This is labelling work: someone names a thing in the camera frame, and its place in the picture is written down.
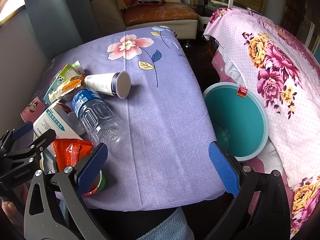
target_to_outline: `brown leather seat cushion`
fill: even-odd
[[[124,13],[124,23],[132,26],[147,22],[198,19],[198,14],[183,3],[165,2],[162,5],[137,5]]]

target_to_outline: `teal bucket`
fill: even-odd
[[[237,95],[239,85],[221,82],[204,93],[214,133],[222,150],[244,162],[257,156],[266,145],[269,125],[263,105],[250,91]]]

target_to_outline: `blue bottle label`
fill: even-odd
[[[91,88],[85,88],[78,91],[72,100],[72,108],[76,113],[76,116],[79,118],[80,108],[87,102],[93,99],[101,99],[98,93]]]

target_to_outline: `red plastic packaging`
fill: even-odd
[[[93,144],[79,139],[55,139],[53,148],[59,171],[67,166],[75,166],[84,156],[91,153]]]

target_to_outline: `paper cup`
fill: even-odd
[[[89,196],[89,195],[92,195],[96,192],[99,192],[101,191],[104,186],[106,184],[106,179],[102,173],[102,171],[100,170],[100,173],[99,175],[96,177],[96,179],[94,180],[91,188],[90,188],[90,191],[88,193],[84,193],[82,194],[83,196]]]
[[[131,88],[131,80],[127,71],[89,75],[84,78],[87,88],[98,93],[125,99]]]

